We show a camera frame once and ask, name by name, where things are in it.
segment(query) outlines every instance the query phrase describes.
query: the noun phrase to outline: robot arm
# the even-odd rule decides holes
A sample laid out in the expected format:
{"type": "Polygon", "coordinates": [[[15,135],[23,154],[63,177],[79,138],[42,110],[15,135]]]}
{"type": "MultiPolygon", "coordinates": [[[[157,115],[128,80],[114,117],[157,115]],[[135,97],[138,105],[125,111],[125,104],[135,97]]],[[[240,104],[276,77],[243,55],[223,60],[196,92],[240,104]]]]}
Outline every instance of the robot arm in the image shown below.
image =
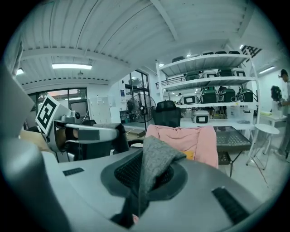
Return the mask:
{"type": "Polygon", "coordinates": [[[114,140],[119,135],[116,129],[81,125],[79,118],[79,113],[69,110],[47,95],[36,116],[36,124],[48,146],[54,152],[63,151],[58,146],[56,133],[57,130],[62,128],[77,130],[78,137],[69,139],[66,143],[91,144],[107,142],[114,140]]]}

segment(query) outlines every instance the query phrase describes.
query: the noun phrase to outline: white stool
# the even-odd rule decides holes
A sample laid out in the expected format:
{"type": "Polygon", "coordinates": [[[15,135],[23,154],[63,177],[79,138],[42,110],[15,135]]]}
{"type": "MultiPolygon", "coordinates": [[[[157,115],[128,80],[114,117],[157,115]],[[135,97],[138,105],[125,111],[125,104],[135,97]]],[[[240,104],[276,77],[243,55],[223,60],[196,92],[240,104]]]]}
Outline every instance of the white stool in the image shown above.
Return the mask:
{"type": "MultiPolygon", "coordinates": [[[[269,125],[266,125],[266,124],[255,124],[255,127],[257,128],[256,132],[255,132],[255,136],[254,136],[254,139],[253,139],[253,142],[252,142],[252,146],[251,146],[251,149],[249,151],[249,155],[250,155],[250,158],[248,159],[246,165],[249,164],[250,160],[251,159],[254,159],[255,156],[257,155],[257,153],[255,154],[252,154],[253,152],[253,147],[254,147],[254,144],[256,143],[257,141],[257,138],[258,138],[258,134],[259,134],[259,131],[263,131],[265,133],[267,133],[267,137],[266,137],[266,140],[267,138],[269,138],[269,142],[267,144],[267,147],[265,148],[263,154],[266,155],[269,151],[269,147],[270,147],[270,144],[272,142],[272,137],[273,135],[278,135],[280,132],[277,128],[273,127],[273,126],[269,126],[269,125]]],[[[267,157],[267,161],[266,161],[266,164],[265,166],[263,166],[263,164],[261,163],[261,161],[259,160],[259,162],[261,163],[262,167],[263,167],[263,170],[266,169],[266,166],[267,166],[267,163],[268,163],[268,159],[269,159],[269,156],[267,157]]]]}

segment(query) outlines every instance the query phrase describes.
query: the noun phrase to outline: shelving unit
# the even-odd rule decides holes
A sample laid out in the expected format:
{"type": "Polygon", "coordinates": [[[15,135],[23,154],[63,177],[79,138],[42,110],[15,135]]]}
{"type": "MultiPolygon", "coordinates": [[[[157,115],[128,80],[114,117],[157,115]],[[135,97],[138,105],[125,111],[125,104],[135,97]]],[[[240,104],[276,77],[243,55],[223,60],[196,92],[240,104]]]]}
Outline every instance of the shelving unit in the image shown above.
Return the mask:
{"type": "Polygon", "coordinates": [[[217,106],[258,106],[258,102],[217,102],[209,104],[186,104],[186,105],[177,105],[179,108],[199,108],[199,107],[217,107],[217,106]]]}
{"type": "MultiPolygon", "coordinates": [[[[174,63],[169,63],[162,67],[159,67],[159,63],[156,63],[156,70],[159,81],[159,92],[161,100],[163,101],[163,91],[168,90],[169,92],[179,91],[179,90],[188,90],[196,89],[202,87],[215,87],[215,86],[240,86],[245,85],[248,82],[255,81],[257,84],[258,100],[260,100],[260,89],[259,83],[257,80],[257,73],[255,66],[252,62],[252,59],[248,55],[239,55],[239,54],[215,54],[215,55],[206,55],[192,57],[184,60],[180,60],[174,63]],[[245,60],[250,60],[252,68],[254,70],[255,77],[211,77],[211,78],[202,78],[191,81],[183,81],[169,84],[166,86],[161,85],[160,72],[163,72],[167,79],[180,77],[183,74],[189,72],[198,72],[211,69],[225,69],[225,68],[236,68],[242,67],[242,63],[245,60]]],[[[248,109],[254,109],[258,106],[258,115],[257,123],[260,121],[260,102],[217,102],[210,104],[191,104],[191,105],[178,105],[180,108],[198,108],[198,107],[217,107],[217,106],[247,106],[248,109]]],[[[242,119],[210,119],[209,123],[200,124],[193,123],[190,118],[181,119],[181,127],[196,127],[196,126],[232,126],[236,130],[254,130],[253,124],[253,113],[251,116],[250,123],[241,123],[242,119]]]]}
{"type": "Polygon", "coordinates": [[[213,86],[228,86],[242,85],[249,81],[255,81],[254,77],[210,77],[191,81],[179,82],[164,86],[163,89],[168,91],[184,90],[191,88],[213,87],[213,86]]]}

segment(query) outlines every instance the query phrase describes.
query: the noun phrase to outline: white table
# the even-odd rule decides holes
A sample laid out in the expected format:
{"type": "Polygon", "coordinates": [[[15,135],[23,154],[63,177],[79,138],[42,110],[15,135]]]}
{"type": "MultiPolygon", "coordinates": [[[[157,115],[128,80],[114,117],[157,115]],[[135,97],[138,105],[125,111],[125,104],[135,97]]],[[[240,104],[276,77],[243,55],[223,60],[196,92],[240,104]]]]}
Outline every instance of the white table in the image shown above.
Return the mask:
{"type": "Polygon", "coordinates": [[[263,115],[263,114],[260,114],[260,118],[264,118],[264,119],[270,121],[270,125],[273,126],[273,127],[275,127],[275,123],[276,122],[286,121],[287,116],[283,115],[281,118],[278,118],[278,117],[275,117],[273,115],[263,115]]]}
{"type": "Polygon", "coordinates": [[[248,165],[249,162],[250,162],[250,160],[251,160],[251,159],[254,159],[255,156],[257,155],[257,153],[256,153],[256,154],[253,154],[253,147],[254,147],[254,144],[255,144],[256,141],[257,141],[259,131],[263,131],[263,132],[265,132],[265,133],[268,134],[266,140],[269,139],[268,144],[267,144],[267,146],[266,146],[266,148],[265,148],[265,150],[264,150],[264,152],[263,152],[264,155],[268,155],[268,156],[267,156],[267,160],[266,160],[266,164],[263,165],[263,164],[260,162],[260,163],[263,165],[263,166],[262,166],[263,170],[265,170],[265,169],[266,169],[266,166],[267,166],[267,163],[268,163],[268,158],[269,158],[269,154],[267,154],[267,153],[268,153],[268,151],[269,151],[269,147],[270,147],[271,142],[272,142],[272,137],[273,137],[273,135],[278,135],[280,132],[279,132],[279,130],[278,130],[277,128],[275,128],[274,126],[269,126],[269,125],[266,125],[266,124],[255,124],[255,127],[256,127],[256,132],[255,132],[254,139],[253,139],[253,141],[252,141],[251,149],[250,149],[250,151],[249,151],[249,156],[250,156],[250,157],[249,157],[249,159],[248,159],[246,165],[248,165]]]}

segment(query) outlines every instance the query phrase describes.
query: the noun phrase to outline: ceiling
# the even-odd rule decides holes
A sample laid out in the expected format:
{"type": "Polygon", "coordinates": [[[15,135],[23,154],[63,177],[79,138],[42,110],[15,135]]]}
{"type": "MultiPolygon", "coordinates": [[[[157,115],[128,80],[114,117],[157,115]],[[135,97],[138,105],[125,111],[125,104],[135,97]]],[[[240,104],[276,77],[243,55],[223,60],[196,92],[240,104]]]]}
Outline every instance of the ceiling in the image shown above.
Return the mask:
{"type": "Polygon", "coordinates": [[[56,0],[23,21],[17,80],[24,89],[54,83],[112,84],[156,60],[240,44],[280,51],[279,36],[247,0],[56,0]],[[91,70],[52,69],[91,64],[91,70]]]}

